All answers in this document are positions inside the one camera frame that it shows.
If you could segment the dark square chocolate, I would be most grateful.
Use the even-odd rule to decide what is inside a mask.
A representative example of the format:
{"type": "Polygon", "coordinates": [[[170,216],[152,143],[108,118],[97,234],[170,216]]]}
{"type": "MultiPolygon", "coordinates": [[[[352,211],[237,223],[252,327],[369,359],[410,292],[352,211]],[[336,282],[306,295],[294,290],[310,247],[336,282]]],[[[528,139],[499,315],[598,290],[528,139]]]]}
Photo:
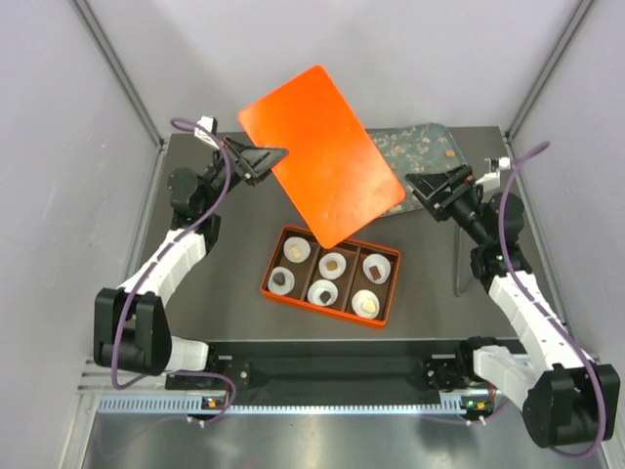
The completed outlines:
{"type": "Polygon", "coordinates": [[[332,298],[332,295],[329,291],[323,291],[320,295],[319,295],[319,300],[322,303],[327,303],[330,299],[332,298]]]}

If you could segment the brown oblong chocolate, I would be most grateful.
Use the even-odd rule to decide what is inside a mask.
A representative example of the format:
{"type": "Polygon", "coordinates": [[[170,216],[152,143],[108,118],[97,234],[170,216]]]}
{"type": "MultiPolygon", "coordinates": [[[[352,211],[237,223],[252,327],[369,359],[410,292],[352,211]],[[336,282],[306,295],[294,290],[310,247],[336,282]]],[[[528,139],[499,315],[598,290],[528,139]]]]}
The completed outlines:
{"type": "Polygon", "coordinates": [[[374,279],[379,279],[382,277],[382,274],[377,266],[372,266],[369,268],[369,273],[374,279]]]}

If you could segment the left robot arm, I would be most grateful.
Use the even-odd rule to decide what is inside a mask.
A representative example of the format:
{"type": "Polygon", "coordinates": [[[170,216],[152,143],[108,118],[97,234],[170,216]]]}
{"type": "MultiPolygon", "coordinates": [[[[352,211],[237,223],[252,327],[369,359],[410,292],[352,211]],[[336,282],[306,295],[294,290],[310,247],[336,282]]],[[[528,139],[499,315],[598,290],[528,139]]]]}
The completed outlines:
{"type": "Polygon", "coordinates": [[[190,168],[170,174],[173,216],[164,240],[135,274],[96,296],[97,365],[150,376],[186,371],[204,388],[221,378],[222,366],[209,356],[206,343],[172,335],[165,308],[185,276],[216,244],[221,225],[216,210],[225,195],[239,183],[258,185],[288,153],[230,137],[222,144],[212,149],[212,162],[203,174],[190,168]]]}

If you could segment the orange chocolate box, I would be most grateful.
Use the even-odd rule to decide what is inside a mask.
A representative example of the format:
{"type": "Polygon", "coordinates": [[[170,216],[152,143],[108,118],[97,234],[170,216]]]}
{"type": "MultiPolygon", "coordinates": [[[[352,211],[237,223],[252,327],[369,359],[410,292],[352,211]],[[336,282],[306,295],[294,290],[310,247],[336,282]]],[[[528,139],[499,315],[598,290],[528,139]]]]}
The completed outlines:
{"type": "Polygon", "coordinates": [[[387,324],[392,308],[399,264],[400,254],[394,249],[353,238],[349,238],[331,249],[326,249],[315,239],[310,230],[295,226],[286,226],[282,229],[277,245],[272,253],[269,266],[262,282],[261,291],[267,299],[274,302],[326,315],[333,319],[381,329],[387,324]],[[303,237],[311,246],[311,254],[304,263],[291,263],[283,254],[284,241],[291,236],[303,237]],[[347,267],[339,278],[330,280],[338,288],[338,299],[336,302],[330,307],[320,307],[308,302],[307,293],[310,286],[315,281],[323,278],[319,272],[318,263],[319,260],[329,252],[339,252],[343,254],[347,260],[347,267]],[[390,277],[383,284],[372,283],[366,278],[362,270],[364,258],[374,253],[385,256],[392,266],[390,277]],[[281,296],[271,293],[268,290],[270,273],[275,267],[284,267],[294,275],[295,287],[288,295],[281,296]],[[380,301],[380,313],[374,320],[360,318],[354,313],[352,298],[360,289],[372,291],[380,301]]]}

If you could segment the dark round chocolate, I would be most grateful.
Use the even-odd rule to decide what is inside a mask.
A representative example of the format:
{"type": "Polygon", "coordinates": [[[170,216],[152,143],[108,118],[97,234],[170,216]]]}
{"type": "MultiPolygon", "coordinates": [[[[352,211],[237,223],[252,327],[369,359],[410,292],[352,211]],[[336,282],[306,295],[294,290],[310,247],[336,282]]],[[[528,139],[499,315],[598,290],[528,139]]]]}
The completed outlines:
{"type": "Polygon", "coordinates": [[[272,280],[277,285],[284,285],[286,283],[286,277],[283,273],[275,274],[272,280]]]}

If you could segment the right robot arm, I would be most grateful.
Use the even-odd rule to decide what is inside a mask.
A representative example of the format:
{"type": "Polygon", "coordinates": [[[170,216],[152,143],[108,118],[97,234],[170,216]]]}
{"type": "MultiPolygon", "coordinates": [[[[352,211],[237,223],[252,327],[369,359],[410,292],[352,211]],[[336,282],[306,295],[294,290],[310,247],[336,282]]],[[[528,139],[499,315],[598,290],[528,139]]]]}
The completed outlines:
{"type": "Polygon", "coordinates": [[[483,198],[468,165],[443,173],[409,173],[412,194],[438,221],[453,220],[476,246],[471,269],[517,334],[528,364],[492,339],[464,341],[456,375],[476,387],[484,380],[521,412],[531,440],[541,448],[589,444],[596,451],[614,432],[620,378],[596,363],[572,339],[537,284],[522,254],[522,200],[503,190],[483,198]]]}

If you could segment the white heart chocolate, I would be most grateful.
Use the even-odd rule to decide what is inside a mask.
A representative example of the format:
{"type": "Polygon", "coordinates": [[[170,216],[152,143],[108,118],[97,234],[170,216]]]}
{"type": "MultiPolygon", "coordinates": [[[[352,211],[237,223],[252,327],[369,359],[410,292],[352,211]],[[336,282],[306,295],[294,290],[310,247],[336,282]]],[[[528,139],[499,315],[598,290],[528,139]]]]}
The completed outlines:
{"type": "Polygon", "coordinates": [[[375,302],[372,300],[366,300],[362,303],[361,306],[362,310],[369,313],[369,314],[374,314],[377,311],[377,307],[375,305],[375,302]]]}

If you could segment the orange box lid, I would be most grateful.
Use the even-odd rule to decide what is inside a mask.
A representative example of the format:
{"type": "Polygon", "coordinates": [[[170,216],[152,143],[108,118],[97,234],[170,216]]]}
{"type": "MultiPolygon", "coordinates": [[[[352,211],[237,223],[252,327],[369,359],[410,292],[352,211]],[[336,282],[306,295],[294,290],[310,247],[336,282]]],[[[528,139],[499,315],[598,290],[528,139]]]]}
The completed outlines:
{"type": "Polygon", "coordinates": [[[241,110],[238,121],[254,145],[287,149],[272,172],[325,248],[405,198],[402,183],[320,65],[241,110]]]}

